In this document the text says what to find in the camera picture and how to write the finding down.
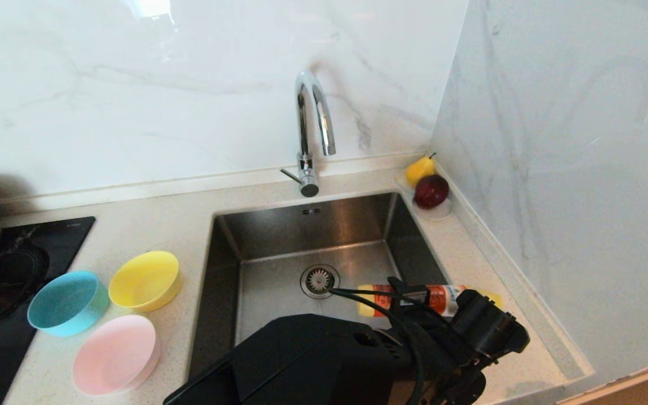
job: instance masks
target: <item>stainless steel sink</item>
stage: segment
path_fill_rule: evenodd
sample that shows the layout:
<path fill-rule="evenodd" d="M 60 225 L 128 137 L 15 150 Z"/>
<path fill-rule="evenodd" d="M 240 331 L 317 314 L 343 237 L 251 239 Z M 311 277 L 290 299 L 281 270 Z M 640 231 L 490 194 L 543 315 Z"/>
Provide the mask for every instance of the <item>stainless steel sink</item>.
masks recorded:
<path fill-rule="evenodd" d="M 404 204 L 386 193 L 214 218 L 191 352 L 190 377 L 268 321 L 316 313 L 389 328 L 358 315 L 357 303 L 321 290 L 386 284 L 446 284 Z"/>

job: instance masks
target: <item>bowl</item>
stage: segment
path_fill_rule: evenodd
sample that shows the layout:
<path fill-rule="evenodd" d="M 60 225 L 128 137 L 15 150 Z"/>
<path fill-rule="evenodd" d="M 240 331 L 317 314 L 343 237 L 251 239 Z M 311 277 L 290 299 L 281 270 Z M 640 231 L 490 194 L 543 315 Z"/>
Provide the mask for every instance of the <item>bowl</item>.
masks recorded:
<path fill-rule="evenodd" d="M 120 316 L 101 325 L 74 357 L 72 379 L 82 394 L 123 393 L 142 384 L 159 361 L 160 344 L 151 321 Z"/>
<path fill-rule="evenodd" d="M 106 287 L 93 272 L 70 272 L 46 284 L 26 311 L 29 324 L 56 336 L 71 336 L 94 325 L 106 308 Z"/>
<path fill-rule="evenodd" d="M 111 302 L 136 311 L 167 305 L 182 287 L 179 261 L 167 251 L 150 251 L 126 262 L 109 284 Z"/>

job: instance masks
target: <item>faucet spout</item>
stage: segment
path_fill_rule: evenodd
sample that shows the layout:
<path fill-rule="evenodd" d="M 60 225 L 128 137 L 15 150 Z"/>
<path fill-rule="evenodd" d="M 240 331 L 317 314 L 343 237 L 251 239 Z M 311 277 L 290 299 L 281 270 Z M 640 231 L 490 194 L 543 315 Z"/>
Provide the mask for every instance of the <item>faucet spout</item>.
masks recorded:
<path fill-rule="evenodd" d="M 304 197 L 314 197 L 314 195 L 319 193 L 319 186 L 317 185 L 317 175 L 314 171 L 314 156 L 309 153 L 307 99 L 312 103 L 314 111 L 317 113 L 317 122 L 319 123 L 319 133 L 322 137 L 324 156 L 331 156 L 336 153 L 334 130 L 332 130 L 331 114 L 329 113 L 329 106 L 326 105 L 326 98 L 324 98 L 322 86 L 312 72 L 304 71 L 296 76 L 295 95 L 296 110 L 298 111 L 299 119 L 299 153 L 296 155 L 299 161 L 299 176 L 297 177 L 284 169 L 281 169 L 281 172 L 299 183 L 301 195 L 304 195 Z"/>

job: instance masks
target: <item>marble wall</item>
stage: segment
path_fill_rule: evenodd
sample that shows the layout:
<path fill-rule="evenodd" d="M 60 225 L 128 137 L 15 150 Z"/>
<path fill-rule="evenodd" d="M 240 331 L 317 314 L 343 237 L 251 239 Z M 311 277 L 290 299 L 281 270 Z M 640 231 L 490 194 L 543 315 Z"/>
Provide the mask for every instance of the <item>marble wall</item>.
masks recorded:
<path fill-rule="evenodd" d="M 596 369 L 648 365 L 648 2 L 473 0 L 437 158 Z"/>
<path fill-rule="evenodd" d="M 303 69 L 331 159 L 423 151 L 467 4 L 0 0 L 0 197 L 293 166 Z"/>

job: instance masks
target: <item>yellow pear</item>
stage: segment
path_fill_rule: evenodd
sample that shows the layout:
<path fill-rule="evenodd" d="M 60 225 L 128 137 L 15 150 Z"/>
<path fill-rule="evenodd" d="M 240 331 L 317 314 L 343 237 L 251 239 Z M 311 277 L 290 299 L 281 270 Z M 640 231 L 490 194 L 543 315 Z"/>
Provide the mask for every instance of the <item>yellow pear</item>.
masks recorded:
<path fill-rule="evenodd" d="M 432 174 L 437 173 L 434 169 L 434 159 L 432 159 L 434 155 L 435 154 L 424 156 L 407 167 L 404 175 L 406 175 L 407 182 L 409 182 L 412 187 L 416 187 L 416 184 L 419 183 L 419 180 L 421 180 L 422 177 L 431 176 Z"/>

